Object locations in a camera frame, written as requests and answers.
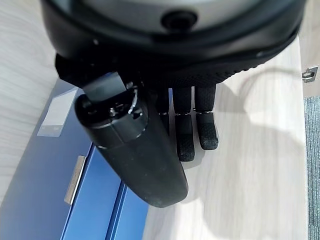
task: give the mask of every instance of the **textured black grip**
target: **textured black grip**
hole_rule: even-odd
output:
[[[191,86],[185,88],[173,88],[173,107],[176,114],[190,113],[191,110]]]
[[[195,158],[195,146],[191,116],[175,116],[176,150],[180,161],[189,162]]]
[[[198,129],[199,141],[203,150],[214,150],[218,147],[218,137],[214,122],[214,114],[197,113],[196,125]]]
[[[214,108],[216,85],[194,88],[194,105],[196,112],[210,112]]]

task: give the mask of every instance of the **metal bracket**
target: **metal bracket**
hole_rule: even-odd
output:
[[[304,73],[302,73],[302,80],[305,84],[312,83],[316,80],[318,66],[309,67]]]
[[[67,204],[72,205],[72,203],[74,202],[78,185],[81,179],[81,175],[84,170],[85,162],[86,162],[86,157],[79,155],[73,170],[73,174],[68,186],[68,190],[66,191],[66,194],[64,197],[64,201]]]
[[[82,87],[93,103],[99,103],[125,92],[126,86],[117,72],[109,72]]]

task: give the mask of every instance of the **metal clip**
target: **metal clip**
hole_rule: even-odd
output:
[[[86,157],[79,155],[73,170],[72,178],[69,182],[68,190],[66,191],[66,194],[64,196],[64,201],[67,204],[72,205],[72,203],[74,202],[81,175],[84,170],[85,162]]]
[[[309,67],[304,73],[302,73],[302,80],[305,84],[312,83],[316,80],[318,66]]]

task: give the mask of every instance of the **robotic hand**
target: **robotic hand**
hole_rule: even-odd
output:
[[[180,161],[218,146],[216,84],[265,63],[296,37],[306,0],[41,0],[60,78],[83,89],[77,117],[143,200],[184,199]],[[169,92],[176,151],[169,140]]]

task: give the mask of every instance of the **light wood surface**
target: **light wood surface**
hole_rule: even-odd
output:
[[[0,1],[0,204],[57,80],[39,0]]]
[[[299,33],[301,65],[304,72],[313,66],[320,67],[320,0],[307,0],[304,19]],[[316,80],[303,85],[305,97],[320,96],[320,69]]]
[[[185,163],[189,193],[149,207],[143,240],[306,240],[300,46],[219,84],[219,147]]]

